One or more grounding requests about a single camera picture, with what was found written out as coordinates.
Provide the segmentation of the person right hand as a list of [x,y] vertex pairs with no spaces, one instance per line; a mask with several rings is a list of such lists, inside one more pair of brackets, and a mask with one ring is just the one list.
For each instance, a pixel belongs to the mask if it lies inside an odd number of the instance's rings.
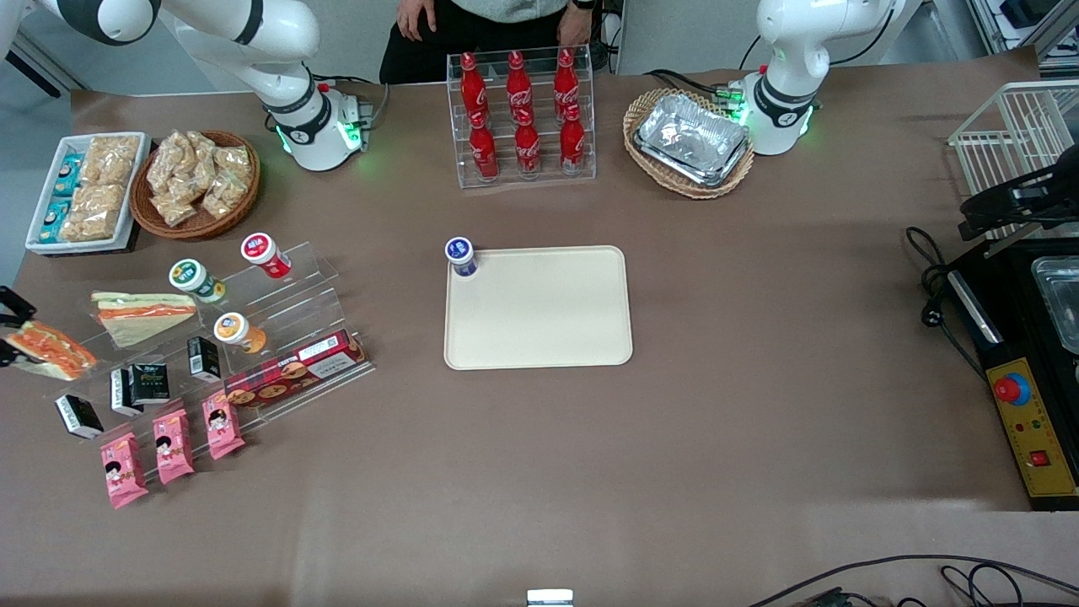
[[397,5],[396,24],[402,37],[412,42],[424,41],[424,32],[437,31],[435,1],[400,0]]

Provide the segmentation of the person left hand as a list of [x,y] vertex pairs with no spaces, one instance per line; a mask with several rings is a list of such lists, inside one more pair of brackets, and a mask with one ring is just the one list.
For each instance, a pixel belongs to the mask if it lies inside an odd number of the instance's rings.
[[566,1],[556,27],[559,46],[581,46],[590,41],[596,5],[597,1]]

